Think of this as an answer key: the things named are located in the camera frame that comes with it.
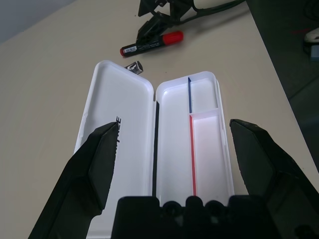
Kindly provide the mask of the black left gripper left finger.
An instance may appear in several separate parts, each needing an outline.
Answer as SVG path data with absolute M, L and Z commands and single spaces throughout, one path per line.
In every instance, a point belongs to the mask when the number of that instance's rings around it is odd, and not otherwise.
M 69 159 L 29 238 L 84 239 L 105 209 L 114 173 L 119 126 L 96 128 Z

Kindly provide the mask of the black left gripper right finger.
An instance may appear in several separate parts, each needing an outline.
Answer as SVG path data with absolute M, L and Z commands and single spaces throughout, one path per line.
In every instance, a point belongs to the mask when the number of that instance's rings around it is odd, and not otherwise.
M 319 237 L 319 193 L 269 133 L 256 124 L 231 119 L 241 176 L 249 195 L 260 196 L 284 239 Z

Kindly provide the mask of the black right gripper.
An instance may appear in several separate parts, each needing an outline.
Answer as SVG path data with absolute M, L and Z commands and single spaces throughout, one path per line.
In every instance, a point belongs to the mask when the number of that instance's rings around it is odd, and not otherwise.
M 164 14 L 155 9 L 169 4 L 169 14 Z M 186 23 L 197 19 L 197 15 L 182 19 L 192 8 L 191 0 L 141 0 L 138 10 L 138 17 L 151 13 L 153 16 L 138 31 L 136 44 L 144 45 L 155 41 L 172 23 Z

